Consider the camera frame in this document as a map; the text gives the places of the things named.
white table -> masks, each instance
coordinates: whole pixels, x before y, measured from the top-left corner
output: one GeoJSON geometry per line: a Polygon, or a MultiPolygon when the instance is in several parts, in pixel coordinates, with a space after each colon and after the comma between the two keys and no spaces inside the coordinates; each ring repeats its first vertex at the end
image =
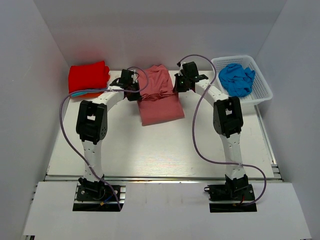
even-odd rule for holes
{"type": "MultiPolygon", "coordinates": [[[[111,71],[110,80],[120,71],[111,71]]],[[[211,71],[203,71],[209,78],[211,71]]],[[[192,118],[200,98],[192,91],[179,94],[185,118],[150,126],[142,126],[136,102],[123,100],[108,112],[108,130],[102,143],[102,168],[105,177],[125,178],[224,178],[225,166],[202,160],[192,142],[192,118]]],[[[64,117],[66,134],[83,152],[76,122],[83,98],[71,99],[64,117]]],[[[254,107],[243,111],[240,144],[244,164],[261,168],[273,178],[271,157],[254,107]]],[[[225,154],[213,126],[213,108],[203,100],[195,124],[196,142],[200,152],[209,159],[224,162],[225,154]]],[[[69,147],[59,132],[47,170],[48,176],[82,176],[83,160],[69,147]]],[[[249,178],[262,178],[253,168],[246,168],[249,178]]]]}

white mesh basket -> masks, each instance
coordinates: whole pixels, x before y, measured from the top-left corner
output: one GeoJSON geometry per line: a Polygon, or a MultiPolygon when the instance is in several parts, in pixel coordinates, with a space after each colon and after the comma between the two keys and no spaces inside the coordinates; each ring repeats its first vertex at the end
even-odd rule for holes
{"type": "Polygon", "coordinates": [[[248,55],[239,55],[239,56],[224,56],[213,58],[211,60],[216,68],[216,81],[220,90],[229,95],[228,92],[220,83],[219,72],[224,69],[228,64],[241,64],[243,69],[249,67],[251,70],[255,71],[255,77],[252,85],[252,92],[245,97],[239,97],[242,105],[257,105],[263,101],[270,100],[273,97],[273,94],[262,75],[260,69],[258,68],[255,60],[248,55]]]}

purple cable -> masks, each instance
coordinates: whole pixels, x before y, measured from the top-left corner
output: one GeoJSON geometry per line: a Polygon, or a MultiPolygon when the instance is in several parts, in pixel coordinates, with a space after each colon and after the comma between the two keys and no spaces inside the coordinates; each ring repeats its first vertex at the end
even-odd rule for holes
{"type": "MultiPolygon", "coordinates": [[[[137,91],[132,91],[132,90],[124,90],[124,89],[113,89],[112,91],[113,92],[126,92],[126,93],[139,93],[141,92],[142,90],[146,89],[146,87],[148,86],[149,84],[149,77],[148,75],[146,74],[146,72],[144,70],[142,70],[141,68],[137,67],[137,66],[131,66],[129,68],[127,68],[127,70],[129,69],[139,69],[140,71],[142,71],[145,76],[146,76],[146,85],[142,88],[142,89],[139,89],[137,91]]],[[[65,101],[71,97],[71,95],[73,94],[77,94],[77,93],[81,93],[81,92],[88,92],[88,93],[99,93],[99,92],[111,92],[108,87],[106,88],[97,88],[97,89],[84,89],[84,90],[79,90],[79,91],[74,91],[74,92],[71,92],[69,93],[61,102],[60,104],[60,108],[59,108],[59,122],[60,122],[60,127],[61,127],[61,131],[62,131],[62,134],[66,140],[66,142],[69,144],[69,146],[76,152],[76,154],[78,154],[85,162],[85,164],[89,167],[90,171],[92,172],[93,176],[95,176],[96,179],[100,180],[101,182],[103,182],[104,184],[106,184],[107,186],[109,186],[109,188],[112,190],[112,193],[115,197],[115,200],[116,200],[116,203],[118,204],[118,207],[119,207],[119,210],[121,211],[121,205],[120,205],[120,202],[119,202],[119,199],[117,197],[117,194],[114,190],[114,188],[106,181],[104,180],[103,178],[99,177],[96,172],[93,170],[93,168],[90,166],[90,163],[88,162],[88,160],[85,158],[85,156],[83,156],[76,148],[75,146],[70,142],[67,134],[66,134],[66,131],[65,131],[65,127],[64,127],[64,121],[63,121],[63,117],[62,117],[62,110],[63,110],[63,107],[64,107],[64,103],[65,101]]]]}
{"type": "MultiPolygon", "coordinates": [[[[200,57],[200,58],[203,58],[205,60],[207,60],[213,67],[214,69],[214,77],[213,77],[213,80],[210,82],[210,84],[208,85],[208,87],[204,90],[204,93],[201,95],[196,107],[195,107],[195,111],[194,111],[194,115],[193,115],[193,119],[192,119],[192,141],[193,141],[193,145],[194,145],[194,149],[196,151],[196,153],[205,161],[209,162],[209,163],[212,163],[212,164],[218,164],[218,165],[239,165],[239,163],[235,163],[235,162],[220,162],[220,161],[212,161],[212,160],[209,160],[207,159],[206,157],[204,157],[198,147],[197,147],[197,143],[196,143],[196,136],[195,136],[195,123],[196,123],[196,116],[197,116],[197,113],[198,113],[198,109],[199,109],[199,106],[200,106],[200,103],[202,101],[202,99],[204,99],[206,93],[208,92],[209,88],[211,87],[211,84],[214,83],[214,81],[216,80],[217,78],[217,69],[215,67],[215,65],[210,61],[209,58],[205,57],[205,56],[202,56],[202,55],[198,55],[198,54],[190,54],[188,56],[185,56],[184,58],[182,58],[179,63],[181,63],[184,59],[188,58],[188,57],[192,57],[192,56],[195,56],[195,57],[200,57]]],[[[265,175],[265,173],[257,166],[254,166],[254,165],[249,165],[249,164],[240,164],[241,166],[243,167],[249,167],[249,168],[254,168],[254,169],[257,169],[262,175],[263,175],[263,180],[264,180],[264,186],[263,186],[263,190],[261,192],[261,194],[259,195],[259,197],[257,197],[254,201],[252,202],[249,202],[249,203],[246,203],[246,204],[243,204],[243,206],[249,206],[251,204],[254,204],[256,203],[262,196],[263,194],[265,193],[266,191],[266,188],[267,188],[267,177],[265,175]]]]}

purple wire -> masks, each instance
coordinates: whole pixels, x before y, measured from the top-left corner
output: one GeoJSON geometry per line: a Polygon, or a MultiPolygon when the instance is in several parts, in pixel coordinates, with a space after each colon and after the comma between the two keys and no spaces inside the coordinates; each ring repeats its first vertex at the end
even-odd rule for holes
{"type": "MultiPolygon", "coordinates": [[[[127,68],[127,70],[129,69],[139,69],[140,71],[142,71],[145,76],[146,76],[146,85],[142,88],[142,89],[139,89],[137,91],[132,91],[132,90],[124,90],[124,89],[113,89],[112,91],[113,92],[127,92],[127,93],[139,93],[141,92],[142,90],[146,89],[146,87],[148,86],[149,84],[149,77],[148,75],[146,74],[146,72],[144,70],[142,70],[141,68],[137,67],[137,66],[131,66],[129,68],[127,68]]],[[[88,92],[88,93],[99,93],[99,92],[111,92],[108,87],[106,88],[96,88],[96,89],[84,89],[84,90],[79,90],[79,91],[74,91],[74,92],[71,92],[69,93],[61,102],[60,104],[60,108],[59,108],[59,122],[60,122],[60,127],[61,127],[61,131],[62,131],[62,134],[66,140],[66,142],[69,144],[69,146],[76,152],[76,154],[78,154],[85,162],[85,164],[89,167],[90,171],[92,172],[93,176],[95,176],[96,179],[100,180],[101,182],[103,182],[104,184],[106,184],[107,186],[109,186],[109,188],[112,190],[112,193],[115,197],[115,200],[116,200],[116,203],[118,204],[118,207],[119,207],[119,210],[121,211],[121,205],[120,205],[120,202],[119,202],[119,199],[117,197],[117,194],[114,190],[114,188],[106,181],[104,180],[102,177],[99,177],[96,172],[93,170],[93,168],[90,166],[90,163],[88,162],[88,160],[85,158],[85,156],[83,156],[77,149],[76,147],[70,142],[67,134],[66,134],[66,131],[65,131],[65,127],[64,127],[64,121],[63,121],[63,117],[62,117],[62,111],[63,111],[63,107],[64,107],[64,103],[65,101],[71,97],[71,95],[73,94],[77,94],[77,93],[81,93],[81,92],[88,92]]]]}
{"type": "MultiPolygon", "coordinates": [[[[207,159],[206,157],[204,157],[198,147],[197,147],[197,143],[196,143],[196,136],[195,136],[195,123],[196,123],[196,116],[197,116],[197,113],[198,113],[198,109],[199,109],[199,106],[200,106],[200,103],[202,101],[202,99],[204,99],[206,93],[208,92],[209,88],[211,87],[211,84],[214,83],[214,81],[216,80],[217,78],[217,69],[215,67],[215,65],[213,64],[212,61],[210,61],[209,58],[205,57],[205,56],[202,56],[202,55],[199,55],[199,54],[190,54],[188,56],[185,56],[184,58],[182,58],[180,60],[179,63],[181,63],[184,59],[188,58],[188,57],[200,57],[200,58],[203,58],[205,60],[207,60],[213,67],[214,69],[214,77],[213,77],[213,80],[210,82],[210,84],[208,85],[208,87],[204,90],[203,94],[201,95],[196,107],[195,107],[195,111],[194,111],[194,115],[193,115],[193,119],[192,119],[192,141],[193,141],[193,145],[194,145],[194,149],[196,151],[196,153],[205,161],[209,162],[209,163],[212,163],[212,164],[218,164],[218,165],[239,165],[239,163],[235,163],[235,162],[220,162],[220,161],[213,161],[213,160],[209,160],[207,159]]],[[[266,191],[266,188],[267,188],[267,177],[265,175],[265,173],[257,166],[254,166],[254,165],[250,165],[250,164],[240,164],[241,166],[243,167],[249,167],[249,168],[254,168],[254,169],[257,169],[262,175],[263,175],[263,180],[264,180],[264,186],[263,186],[263,190],[261,192],[261,194],[259,195],[259,197],[257,197],[254,201],[252,202],[249,202],[249,203],[246,203],[246,204],[242,204],[242,206],[249,206],[249,205],[252,205],[254,203],[256,203],[265,193],[266,191]]]]}

